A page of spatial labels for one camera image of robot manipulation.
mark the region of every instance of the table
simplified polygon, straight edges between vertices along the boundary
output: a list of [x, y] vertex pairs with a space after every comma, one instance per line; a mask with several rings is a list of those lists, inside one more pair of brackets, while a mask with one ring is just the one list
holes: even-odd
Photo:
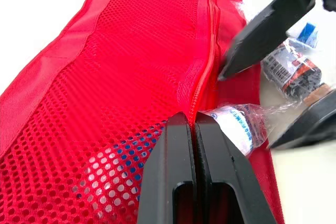
[[[246, 11], [255, 13], [271, 0], [244, 0]], [[0, 0], [0, 93], [81, 8], [84, 0]], [[310, 14], [324, 31], [319, 48], [327, 49], [327, 61], [321, 57], [328, 78], [336, 83], [336, 14], [319, 7]], [[261, 79], [261, 104], [284, 103], [283, 97], [264, 77]], [[274, 140], [300, 112], [289, 110], [274, 121], [270, 134]], [[336, 198], [336, 141], [334, 143], [272, 153], [281, 204], [286, 224], [331, 223]]]

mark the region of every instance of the plastic wrap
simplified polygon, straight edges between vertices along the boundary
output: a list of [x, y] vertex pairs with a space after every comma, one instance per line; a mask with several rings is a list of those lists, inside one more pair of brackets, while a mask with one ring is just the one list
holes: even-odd
[[224, 134], [248, 156], [266, 141], [273, 130], [272, 117], [286, 111], [290, 106], [293, 103], [267, 108], [255, 104], [227, 104], [203, 113], [212, 116]]
[[266, 78], [289, 100], [310, 105], [332, 90], [315, 64], [321, 53], [295, 39], [286, 39], [261, 61]]

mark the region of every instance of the blue item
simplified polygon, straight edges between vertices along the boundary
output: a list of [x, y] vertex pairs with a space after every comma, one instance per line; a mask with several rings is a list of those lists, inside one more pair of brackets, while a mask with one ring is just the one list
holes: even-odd
[[317, 34], [318, 30], [316, 29], [316, 26], [312, 25], [311, 23], [307, 23], [297, 40], [312, 48], [315, 48], [318, 42]]

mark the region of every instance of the red mesh bag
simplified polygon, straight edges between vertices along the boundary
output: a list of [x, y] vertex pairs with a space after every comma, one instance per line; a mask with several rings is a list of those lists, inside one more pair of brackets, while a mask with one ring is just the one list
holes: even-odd
[[[259, 103], [259, 66], [218, 83], [241, 0], [86, 0], [0, 98], [0, 222], [136, 223], [165, 120]], [[268, 150], [250, 161], [283, 223]]]

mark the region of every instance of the red zipper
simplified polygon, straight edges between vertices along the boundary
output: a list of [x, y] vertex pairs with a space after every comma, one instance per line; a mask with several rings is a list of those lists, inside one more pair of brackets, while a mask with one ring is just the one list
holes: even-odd
[[209, 17], [209, 53], [208, 53], [208, 62], [206, 67], [198, 81], [194, 95], [192, 97], [191, 106], [189, 110], [189, 122], [193, 126], [198, 108], [200, 107], [201, 98], [203, 96], [206, 84], [213, 72], [214, 66], [218, 65], [219, 57], [215, 53], [216, 51], [216, 20], [215, 20], [215, 0], [208, 0], [208, 17]]

